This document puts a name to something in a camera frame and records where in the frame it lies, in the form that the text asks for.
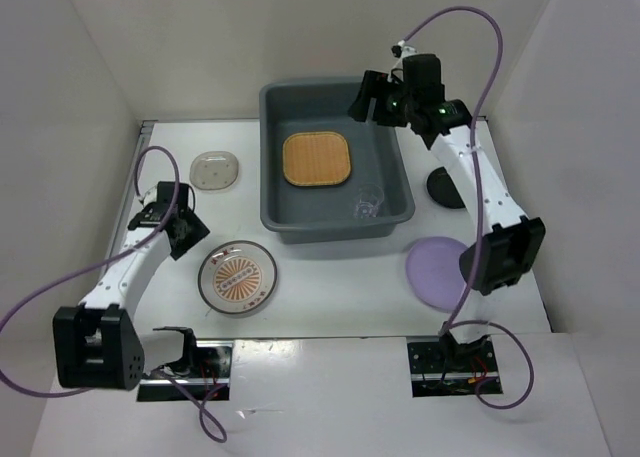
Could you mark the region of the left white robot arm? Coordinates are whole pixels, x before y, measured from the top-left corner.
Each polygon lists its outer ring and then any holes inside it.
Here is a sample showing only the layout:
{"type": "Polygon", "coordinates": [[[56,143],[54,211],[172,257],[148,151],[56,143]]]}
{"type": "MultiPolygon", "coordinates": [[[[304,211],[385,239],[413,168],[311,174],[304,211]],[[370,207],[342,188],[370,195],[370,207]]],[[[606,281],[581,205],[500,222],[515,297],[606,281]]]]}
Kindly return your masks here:
{"type": "Polygon", "coordinates": [[[156,200],[130,221],[121,251],[125,257],[109,269],[75,307],[53,317],[57,376],[67,389],[132,390],[155,369],[166,366],[180,377],[200,362],[192,329],[157,327],[144,339],[133,316],[154,274],[165,260],[178,260],[209,230],[189,201],[186,183],[160,182],[156,200]]]}

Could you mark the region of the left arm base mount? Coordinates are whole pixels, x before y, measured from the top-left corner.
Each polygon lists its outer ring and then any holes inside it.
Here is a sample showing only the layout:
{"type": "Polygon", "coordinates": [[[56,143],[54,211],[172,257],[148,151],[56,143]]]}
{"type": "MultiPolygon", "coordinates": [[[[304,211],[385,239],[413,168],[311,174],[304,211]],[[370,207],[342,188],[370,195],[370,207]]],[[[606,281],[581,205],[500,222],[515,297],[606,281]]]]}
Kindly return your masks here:
{"type": "MultiPolygon", "coordinates": [[[[165,364],[160,371],[183,386],[196,400],[228,401],[234,342],[199,339],[189,357],[165,364]]],[[[186,401],[187,398],[166,378],[145,376],[137,390],[137,402],[186,401]]]]}

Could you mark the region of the clear plastic cup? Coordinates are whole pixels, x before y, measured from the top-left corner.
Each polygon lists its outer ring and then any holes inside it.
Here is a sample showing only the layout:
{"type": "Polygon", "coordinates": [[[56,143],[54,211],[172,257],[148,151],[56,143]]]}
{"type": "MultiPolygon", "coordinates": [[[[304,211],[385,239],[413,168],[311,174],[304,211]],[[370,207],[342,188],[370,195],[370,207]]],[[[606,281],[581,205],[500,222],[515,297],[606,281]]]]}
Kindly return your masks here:
{"type": "Polygon", "coordinates": [[[383,189],[372,183],[361,185],[352,199],[352,216],[355,219],[375,218],[385,201],[383,189]]]}

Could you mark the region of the woven bamboo square tray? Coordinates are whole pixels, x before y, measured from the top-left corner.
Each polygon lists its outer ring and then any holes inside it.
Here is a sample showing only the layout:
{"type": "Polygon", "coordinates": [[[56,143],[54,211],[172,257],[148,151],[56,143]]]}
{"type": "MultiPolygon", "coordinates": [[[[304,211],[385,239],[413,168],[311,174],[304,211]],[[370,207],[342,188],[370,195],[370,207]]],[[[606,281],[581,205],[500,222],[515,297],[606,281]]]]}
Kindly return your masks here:
{"type": "Polygon", "coordinates": [[[282,146],[285,180],[298,187],[335,186],[351,175],[346,138],[333,131],[290,135],[282,146]]]}

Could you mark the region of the round patterned plate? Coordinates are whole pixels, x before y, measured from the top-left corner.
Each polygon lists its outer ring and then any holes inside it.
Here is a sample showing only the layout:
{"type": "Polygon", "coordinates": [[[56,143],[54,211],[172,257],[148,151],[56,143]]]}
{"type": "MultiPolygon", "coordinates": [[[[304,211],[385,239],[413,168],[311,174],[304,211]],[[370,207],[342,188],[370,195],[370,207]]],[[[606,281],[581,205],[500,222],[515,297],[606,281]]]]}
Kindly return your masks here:
{"type": "Polygon", "coordinates": [[[269,302],[277,283],[278,267],[272,254],[248,240],[215,248],[201,263],[197,277],[204,303],[227,316],[257,312],[269,302]]]}

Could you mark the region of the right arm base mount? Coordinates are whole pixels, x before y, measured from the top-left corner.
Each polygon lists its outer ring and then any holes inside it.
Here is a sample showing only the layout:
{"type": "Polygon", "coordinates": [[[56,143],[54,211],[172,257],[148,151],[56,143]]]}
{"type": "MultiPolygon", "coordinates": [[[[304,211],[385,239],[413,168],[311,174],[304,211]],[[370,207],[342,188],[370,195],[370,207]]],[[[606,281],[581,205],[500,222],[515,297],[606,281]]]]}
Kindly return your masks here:
{"type": "Polygon", "coordinates": [[[413,398],[502,394],[492,342],[488,340],[470,357],[449,363],[438,340],[408,339],[406,342],[413,398]]]}

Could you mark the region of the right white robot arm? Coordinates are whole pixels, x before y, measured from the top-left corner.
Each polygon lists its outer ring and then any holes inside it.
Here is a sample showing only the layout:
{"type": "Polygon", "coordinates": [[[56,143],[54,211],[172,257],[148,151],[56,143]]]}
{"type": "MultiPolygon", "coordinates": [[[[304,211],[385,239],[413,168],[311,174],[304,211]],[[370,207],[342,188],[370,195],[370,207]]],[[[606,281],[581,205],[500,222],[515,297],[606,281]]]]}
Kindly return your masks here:
{"type": "Polygon", "coordinates": [[[472,292],[487,297],[517,284],[531,270],[546,233],[513,200],[476,140],[476,123],[459,99],[448,100],[441,63],[433,54],[400,60],[402,74],[365,72],[348,114],[386,127],[408,127],[424,142],[449,178],[476,227],[470,246],[452,238],[416,242],[406,276],[427,305],[449,314],[438,334],[439,359],[450,370],[468,364],[486,340],[489,320],[477,314],[472,292]]]}

